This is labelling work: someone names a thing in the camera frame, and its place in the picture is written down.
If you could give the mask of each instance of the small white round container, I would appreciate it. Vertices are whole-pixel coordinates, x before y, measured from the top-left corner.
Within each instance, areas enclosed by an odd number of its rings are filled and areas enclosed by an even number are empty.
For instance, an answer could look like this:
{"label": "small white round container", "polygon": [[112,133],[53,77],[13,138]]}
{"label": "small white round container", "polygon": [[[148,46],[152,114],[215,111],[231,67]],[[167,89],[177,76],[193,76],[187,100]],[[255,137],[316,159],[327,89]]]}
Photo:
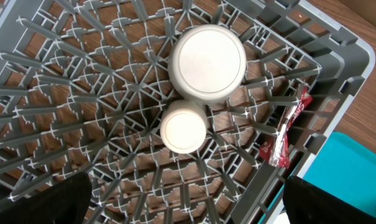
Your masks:
{"label": "small white round container", "polygon": [[197,150],[206,139],[206,113],[194,102],[174,101],[163,114],[160,135],[164,145],[181,154]]}
{"label": "small white round container", "polygon": [[241,84],[246,65],[244,47],[235,34],[221,26],[202,25],[183,34],[174,45],[168,73],[187,100],[214,103]]}

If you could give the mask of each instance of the large white round container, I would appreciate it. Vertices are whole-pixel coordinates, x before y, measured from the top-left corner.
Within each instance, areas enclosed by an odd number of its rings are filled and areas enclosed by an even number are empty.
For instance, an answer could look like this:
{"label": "large white round container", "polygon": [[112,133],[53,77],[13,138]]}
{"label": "large white round container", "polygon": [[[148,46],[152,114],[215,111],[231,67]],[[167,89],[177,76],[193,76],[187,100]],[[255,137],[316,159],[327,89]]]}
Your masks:
{"label": "large white round container", "polygon": [[221,26],[202,25],[183,34],[174,45],[168,73],[187,100],[214,103],[241,84],[246,65],[244,47],[235,34]]}
{"label": "large white round container", "polygon": [[206,113],[194,102],[174,101],[163,114],[160,135],[164,145],[181,154],[197,150],[206,139]]}

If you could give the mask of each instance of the turquoise mat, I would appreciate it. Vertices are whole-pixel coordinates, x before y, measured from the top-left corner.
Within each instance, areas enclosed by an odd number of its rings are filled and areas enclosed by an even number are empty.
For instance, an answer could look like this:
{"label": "turquoise mat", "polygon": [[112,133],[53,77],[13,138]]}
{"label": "turquoise mat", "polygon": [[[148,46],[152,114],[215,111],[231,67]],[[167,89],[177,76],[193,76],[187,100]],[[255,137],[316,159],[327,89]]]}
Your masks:
{"label": "turquoise mat", "polygon": [[304,179],[376,217],[376,154],[345,134],[332,133]]}

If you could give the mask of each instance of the plastic crate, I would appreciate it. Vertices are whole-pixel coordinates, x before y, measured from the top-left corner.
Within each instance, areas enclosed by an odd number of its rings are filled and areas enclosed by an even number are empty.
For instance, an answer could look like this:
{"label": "plastic crate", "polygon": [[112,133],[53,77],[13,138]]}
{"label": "plastic crate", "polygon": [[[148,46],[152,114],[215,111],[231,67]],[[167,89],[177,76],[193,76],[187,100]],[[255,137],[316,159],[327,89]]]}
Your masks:
{"label": "plastic crate", "polygon": [[[272,223],[283,181],[303,177],[375,63],[367,43],[306,1],[8,0],[1,8],[0,184],[15,201],[88,172],[86,223]],[[180,98],[164,73],[167,51],[209,23],[239,36],[247,75],[225,103],[206,107],[203,148],[177,155],[158,134],[162,111]],[[258,150],[277,134],[283,106],[296,103],[288,94],[297,82],[314,101],[288,132],[290,168],[275,168]]]}

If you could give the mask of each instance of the candy wrapper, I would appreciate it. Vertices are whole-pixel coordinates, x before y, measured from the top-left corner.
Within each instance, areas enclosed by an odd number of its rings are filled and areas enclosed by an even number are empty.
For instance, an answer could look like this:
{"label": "candy wrapper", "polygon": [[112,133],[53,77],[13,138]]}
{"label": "candy wrapper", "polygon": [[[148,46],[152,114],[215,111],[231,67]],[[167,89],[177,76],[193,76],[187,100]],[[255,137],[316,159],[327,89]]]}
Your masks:
{"label": "candy wrapper", "polygon": [[279,135],[274,138],[270,137],[260,147],[260,157],[269,162],[272,166],[286,167],[290,166],[288,158],[288,128],[293,124],[298,115],[312,102],[312,96],[307,92],[304,84],[299,84],[295,96],[300,99],[297,106],[286,107],[282,118],[278,124],[277,130]]}

